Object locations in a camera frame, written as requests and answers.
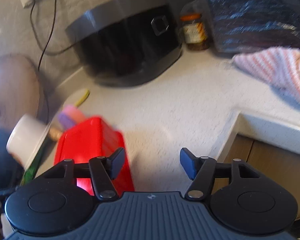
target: metal screw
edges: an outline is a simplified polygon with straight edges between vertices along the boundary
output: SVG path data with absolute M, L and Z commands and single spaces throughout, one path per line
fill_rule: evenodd
M 203 196 L 203 192 L 200 190 L 190 190 L 188 192 L 188 196 L 190 198 L 201 198 Z
M 105 190 L 100 193 L 100 197 L 102 198 L 113 198 L 115 196 L 115 192 L 113 190 Z

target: red plastic container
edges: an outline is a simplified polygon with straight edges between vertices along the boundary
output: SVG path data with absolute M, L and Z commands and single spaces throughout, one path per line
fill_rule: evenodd
M 109 157 L 119 147 L 125 148 L 122 134 L 114 131 L 101 117 L 91 117 L 63 133 L 58 142 L 54 165 L 64 159 L 86 163 L 93 157 Z M 112 183 L 119 195 L 124 191 L 134 191 L 127 155 L 118 177 Z M 90 195 L 94 194 L 90 179 L 77 179 L 77 186 Z

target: green object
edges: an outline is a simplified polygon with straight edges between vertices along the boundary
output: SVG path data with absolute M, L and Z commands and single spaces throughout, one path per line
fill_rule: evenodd
M 23 186 L 34 179 L 34 177 L 38 171 L 38 168 L 40 166 L 40 162 L 41 162 L 41 159 L 42 159 L 42 156 L 44 153 L 44 148 L 47 145 L 47 141 L 48 141 L 47 138 L 43 141 L 41 147 L 39 148 L 37 155 L 35 156 L 35 158 L 33 159 L 32 163 L 30 165 L 30 167 L 23 174 L 20 186 Z

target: glass jar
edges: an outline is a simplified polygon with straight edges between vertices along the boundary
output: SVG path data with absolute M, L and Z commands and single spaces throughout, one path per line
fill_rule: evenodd
M 180 17 L 183 25 L 183 33 L 188 49 L 205 50 L 209 48 L 209 41 L 205 25 L 200 13 L 183 15 Z

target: pink striped cloth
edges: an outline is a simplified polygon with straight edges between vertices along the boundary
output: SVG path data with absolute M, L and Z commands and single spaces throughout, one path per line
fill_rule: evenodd
M 236 66 L 284 90 L 300 103 L 300 50 L 273 47 L 233 57 Z

